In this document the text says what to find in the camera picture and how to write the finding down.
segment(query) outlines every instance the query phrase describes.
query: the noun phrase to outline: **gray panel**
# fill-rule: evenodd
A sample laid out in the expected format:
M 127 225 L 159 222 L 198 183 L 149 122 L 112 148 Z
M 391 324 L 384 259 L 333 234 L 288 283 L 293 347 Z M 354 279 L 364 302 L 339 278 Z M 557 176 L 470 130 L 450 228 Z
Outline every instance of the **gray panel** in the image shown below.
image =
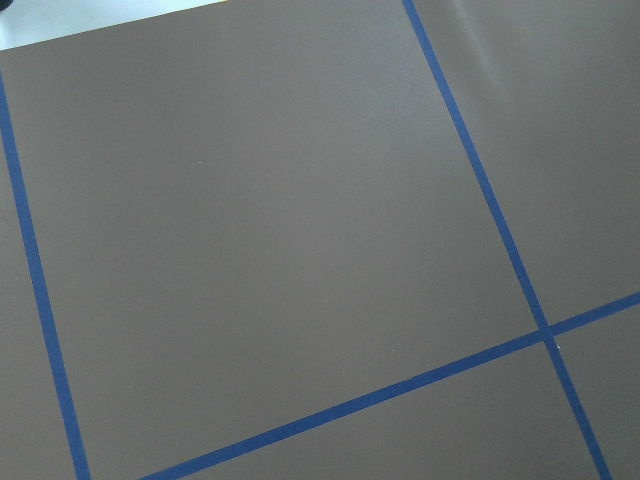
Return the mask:
M 559 339 L 613 478 L 640 472 L 640 309 Z
M 598 475 L 544 347 L 535 346 L 190 478 L 588 480 Z
M 0 64 L 97 478 L 533 329 L 397 1 L 234 1 Z
M 73 476 L 7 166 L 0 154 L 0 478 Z
M 549 319 L 640 290 L 640 3 L 416 3 Z

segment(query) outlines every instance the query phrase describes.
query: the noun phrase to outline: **square grid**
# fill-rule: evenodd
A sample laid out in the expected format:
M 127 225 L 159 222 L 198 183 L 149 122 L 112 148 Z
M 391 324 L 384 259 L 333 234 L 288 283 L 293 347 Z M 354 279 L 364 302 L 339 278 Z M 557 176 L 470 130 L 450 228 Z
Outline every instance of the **square grid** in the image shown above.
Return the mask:
M 453 123 L 460 136 L 468 159 L 474 170 L 476 179 L 482 189 L 482 193 L 487 202 L 496 227 L 500 233 L 504 246 L 509 254 L 513 269 L 518 278 L 520 286 L 531 310 L 531 314 L 536 321 L 538 329 L 535 332 L 520 336 L 513 340 L 501 343 L 482 352 L 467 356 L 460 360 L 448 363 L 439 368 L 429 370 L 417 375 L 409 380 L 384 387 L 366 395 L 360 396 L 348 402 L 336 405 L 321 412 L 309 415 L 299 420 L 293 421 L 281 427 L 269 430 L 265 433 L 237 442 L 228 447 L 213 451 L 211 453 L 196 457 L 179 465 L 167 468 L 160 472 L 150 474 L 145 479 L 173 479 L 182 478 L 189 474 L 201 471 L 213 465 L 225 462 L 232 458 L 244 455 L 264 446 L 279 442 L 288 437 L 297 435 L 306 430 L 326 424 L 338 418 L 353 414 L 370 406 L 386 402 L 395 397 L 404 395 L 424 386 L 438 382 L 439 380 L 458 375 L 476 366 L 491 362 L 511 355 L 520 350 L 524 350 L 536 344 L 542 344 L 552 361 L 553 367 L 560 379 L 561 385 L 576 417 L 578 425 L 582 431 L 586 445 L 589 449 L 593 462 L 598 470 L 600 478 L 611 478 L 606 460 L 600 451 L 598 441 L 589 423 L 587 413 L 582 407 L 581 400 L 573 386 L 563 357 L 557 347 L 555 336 L 565 334 L 576 328 L 580 328 L 588 323 L 605 318 L 614 313 L 628 309 L 640 303 L 640 293 L 635 293 L 621 298 L 609 304 L 597 307 L 593 310 L 581 313 L 574 317 L 565 319 L 550 325 L 540 306 L 536 292 L 529 279 L 528 272 L 524 266 L 518 252 L 516 242 L 511 235 L 507 221 L 502 213 L 498 199 L 496 198 L 489 178 L 480 161 L 480 157 L 473 144 L 469 131 L 464 123 L 462 115 L 458 109 L 451 89 L 447 83 L 444 73 L 439 65 L 435 51 L 422 25 L 420 17 L 411 0 L 404 0 L 404 6 L 411 21 L 415 34 L 422 47 L 425 58 L 429 64 L 431 72 L 436 80 L 436 84 L 442 94 L 444 102 L 449 110 Z M 9 118 L 7 98 L 4 87 L 0 92 L 0 121 L 2 126 L 2 138 L 4 142 L 5 155 L 11 184 L 14 192 L 14 199 L 17 208 L 20 229 L 24 241 L 25 252 L 29 265 L 29 272 L 33 283 L 36 303 L 41 319 L 47 352 L 52 373 L 55 380 L 58 400 L 62 411 L 67 438 L 79 480 L 90 478 L 89 466 L 86 453 L 82 444 L 82 436 L 78 426 L 73 400 L 69 388 L 69 382 L 62 360 L 62 351 L 57 337 L 56 326 L 53 319 L 53 312 L 47 293 L 46 282 L 36 234 L 31 220 L 31 213 L 28 206 L 27 194 L 22 178 L 18 152 L 13 138 L 12 126 Z

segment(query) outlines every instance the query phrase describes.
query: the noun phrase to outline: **grid square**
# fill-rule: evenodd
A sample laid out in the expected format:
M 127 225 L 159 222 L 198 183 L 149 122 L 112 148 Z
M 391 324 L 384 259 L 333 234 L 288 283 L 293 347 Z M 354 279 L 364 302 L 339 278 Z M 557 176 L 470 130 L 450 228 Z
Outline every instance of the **grid square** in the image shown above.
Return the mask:
M 396 2 L 216 5 L 0 64 L 96 476 L 533 327 Z
M 636 292 L 640 6 L 416 4 L 549 321 Z

